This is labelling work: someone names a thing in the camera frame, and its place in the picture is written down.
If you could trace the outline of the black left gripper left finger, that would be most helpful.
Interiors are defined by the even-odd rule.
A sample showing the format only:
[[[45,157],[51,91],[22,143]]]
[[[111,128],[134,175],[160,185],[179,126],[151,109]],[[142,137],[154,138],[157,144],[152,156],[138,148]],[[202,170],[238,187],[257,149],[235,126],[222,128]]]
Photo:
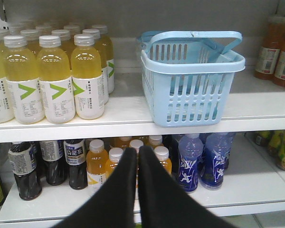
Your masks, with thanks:
[[[137,153],[127,148],[101,188],[55,228],[134,228]]]

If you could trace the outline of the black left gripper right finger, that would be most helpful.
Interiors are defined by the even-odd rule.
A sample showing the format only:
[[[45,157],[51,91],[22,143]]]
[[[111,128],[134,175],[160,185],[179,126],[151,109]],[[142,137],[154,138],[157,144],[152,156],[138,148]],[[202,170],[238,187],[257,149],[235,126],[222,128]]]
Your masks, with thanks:
[[[138,195],[144,228],[232,228],[191,198],[149,146],[139,149]]]

